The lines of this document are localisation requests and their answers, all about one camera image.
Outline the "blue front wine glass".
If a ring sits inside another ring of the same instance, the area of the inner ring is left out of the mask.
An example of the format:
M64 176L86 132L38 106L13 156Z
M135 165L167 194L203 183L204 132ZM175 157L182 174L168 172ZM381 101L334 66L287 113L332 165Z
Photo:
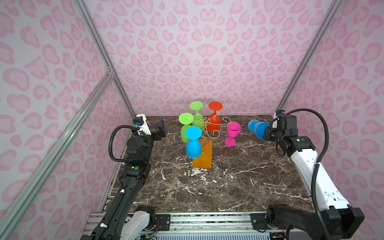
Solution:
M202 146L199 141L199 138L202 136L202 130L199 127L192 126L187 128L185 133L189 139L186 145L186 154L189 158L196 159L202 152Z

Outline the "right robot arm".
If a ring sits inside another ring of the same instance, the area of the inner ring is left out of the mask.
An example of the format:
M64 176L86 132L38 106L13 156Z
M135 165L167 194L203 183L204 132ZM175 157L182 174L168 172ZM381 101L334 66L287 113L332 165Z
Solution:
M304 185L310 191L314 211L304 211L288 205L270 205L266 214L269 227L286 225L306 232L313 240L350 239L365 216L354 208L337 189L322 165L322 158L329 146L329 130L325 119L317 112L325 132L325 145L318 153L306 136L299 136L297 118L292 112L276 113L266 127L263 139L273 141L296 166Z

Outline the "magenta wine glass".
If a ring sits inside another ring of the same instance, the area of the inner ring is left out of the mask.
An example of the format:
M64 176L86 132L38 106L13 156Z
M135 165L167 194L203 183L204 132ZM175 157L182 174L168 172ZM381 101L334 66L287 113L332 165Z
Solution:
M227 126L227 134L228 137L225 140L225 144L227 147L233 147L236 145L235 137L239 135L239 132L241 130L241 125L237 122L231 122Z

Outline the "blue wine glass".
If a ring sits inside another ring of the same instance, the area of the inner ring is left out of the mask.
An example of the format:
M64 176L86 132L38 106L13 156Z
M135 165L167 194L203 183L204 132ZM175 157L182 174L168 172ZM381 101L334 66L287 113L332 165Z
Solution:
M251 120L248 123L248 129L256 134L256 136L260 139L264 139L264 133L267 127L269 127L269 123L260 122L258 120Z
M186 154L189 158L196 159L202 152L202 146L199 141L199 138L202 136L202 130L199 127L192 126L187 128L185 133L189 139L186 145Z

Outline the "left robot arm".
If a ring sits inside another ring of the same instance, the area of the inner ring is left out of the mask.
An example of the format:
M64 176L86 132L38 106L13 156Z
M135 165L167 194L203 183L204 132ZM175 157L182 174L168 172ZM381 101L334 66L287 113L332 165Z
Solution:
M132 132L126 143L126 159L117 159L113 154L114 138L121 129L130 129ZM160 141L166 135L163 120L158 123L158 129L152 132L144 115L136 116L131 126L121 125L113 130L109 140L109 156L114 162L126 165L118 181L119 192L92 233L81 237L83 240L135 240L144 230L157 229L154 207L139 206L131 218L128 215L138 193L149 178L154 142Z

